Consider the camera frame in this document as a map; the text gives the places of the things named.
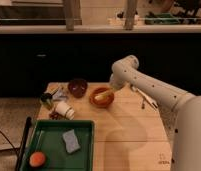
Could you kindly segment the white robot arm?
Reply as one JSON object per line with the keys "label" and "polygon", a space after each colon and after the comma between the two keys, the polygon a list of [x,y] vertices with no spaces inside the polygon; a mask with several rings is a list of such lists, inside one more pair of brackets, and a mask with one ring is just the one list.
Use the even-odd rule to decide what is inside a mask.
{"label": "white robot arm", "polygon": [[201,171],[201,95],[196,96],[138,71],[139,61],[129,55],[112,64],[110,85],[119,90],[134,85],[177,113],[170,171]]}

